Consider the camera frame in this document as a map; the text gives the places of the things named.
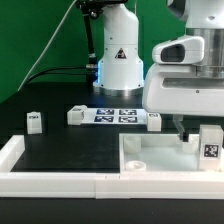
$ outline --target black table surface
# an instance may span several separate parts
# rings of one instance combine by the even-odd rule
[[[0,147],[15,134],[25,134],[26,151],[13,172],[119,173],[119,133],[148,133],[144,125],[68,126],[74,105],[89,108],[142,108],[141,96],[110,97],[82,83],[33,83],[0,104]],[[26,113],[43,114],[42,135],[26,135]],[[164,133],[176,133],[172,117],[163,116]],[[186,117],[197,133],[200,124],[223,118]],[[223,200],[1,198],[1,223],[222,223]]]

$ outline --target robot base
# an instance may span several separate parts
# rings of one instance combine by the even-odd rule
[[[98,83],[93,83],[93,91],[108,96],[135,96],[140,95],[143,92],[143,86],[140,86],[137,89],[106,89],[100,86]]]

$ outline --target white cube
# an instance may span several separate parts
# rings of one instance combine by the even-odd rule
[[[199,140],[199,170],[218,171],[221,168],[223,130],[219,125],[201,125]]]
[[[42,133],[42,122],[40,112],[27,113],[27,133],[29,135]]]
[[[85,105],[74,106],[67,113],[68,125],[80,125],[84,119],[84,111],[87,110]]]
[[[148,131],[161,131],[162,118],[158,113],[147,113],[147,130]]]

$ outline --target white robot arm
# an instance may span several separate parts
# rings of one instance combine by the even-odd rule
[[[98,63],[98,78],[93,83],[94,90],[106,95],[129,96],[142,93],[143,62],[138,56],[138,27],[136,15],[124,4],[127,0],[87,0],[78,1],[84,18],[97,19],[104,15],[104,56]],[[86,26],[90,27],[88,18]],[[90,64],[96,63],[87,29]]]
[[[223,116],[224,1],[169,0],[167,5],[186,21],[186,34],[154,48],[143,107],[163,114]]]

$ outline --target white plastic frame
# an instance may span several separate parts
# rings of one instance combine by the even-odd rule
[[[223,172],[124,171],[124,136],[120,174],[10,172],[25,150],[24,137],[13,136],[0,151],[0,197],[224,199]]]

